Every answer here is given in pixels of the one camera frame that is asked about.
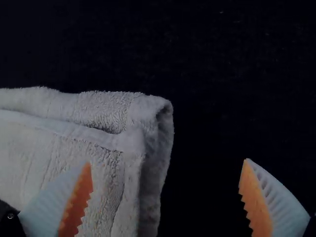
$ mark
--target dark surface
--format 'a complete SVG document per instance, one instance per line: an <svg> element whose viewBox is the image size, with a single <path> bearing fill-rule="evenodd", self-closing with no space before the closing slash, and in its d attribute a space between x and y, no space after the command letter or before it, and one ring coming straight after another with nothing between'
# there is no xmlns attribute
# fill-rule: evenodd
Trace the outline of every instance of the dark surface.
<svg viewBox="0 0 316 237"><path fill-rule="evenodd" d="M6 212L0 221L1 236L26 237L19 217L15 211Z"/></svg>
<svg viewBox="0 0 316 237"><path fill-rule="evenodd" d="M0 3L0 87L141 91L172 101L160 236L250 236L237 194L244 158L316 211L313 7L14 2Z"/></svg>

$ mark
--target towel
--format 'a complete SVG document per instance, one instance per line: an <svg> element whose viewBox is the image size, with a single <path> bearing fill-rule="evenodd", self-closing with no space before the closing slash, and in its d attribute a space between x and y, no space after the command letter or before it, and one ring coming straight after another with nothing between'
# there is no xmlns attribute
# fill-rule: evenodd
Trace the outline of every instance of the towel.
<svg viewBox="0 0 316 237"><path fill-rule="evenodd" d="M87 160L94 192L78 236L155 237L172 113L169 101L142 93L0 89L0 199L23 209Z"/></svg>

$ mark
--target gray towel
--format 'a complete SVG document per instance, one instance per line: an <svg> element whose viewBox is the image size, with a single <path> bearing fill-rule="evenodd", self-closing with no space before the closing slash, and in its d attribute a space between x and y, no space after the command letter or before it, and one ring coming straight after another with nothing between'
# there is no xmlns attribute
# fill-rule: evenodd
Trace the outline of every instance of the gray towel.
<svg viewBox="0 0 316 237"><path fill-rule="evenodd" d="M17 209L92 163L79 236L155 237L173 144L171 103L142 93L0 89L0 199Z"/></svg>

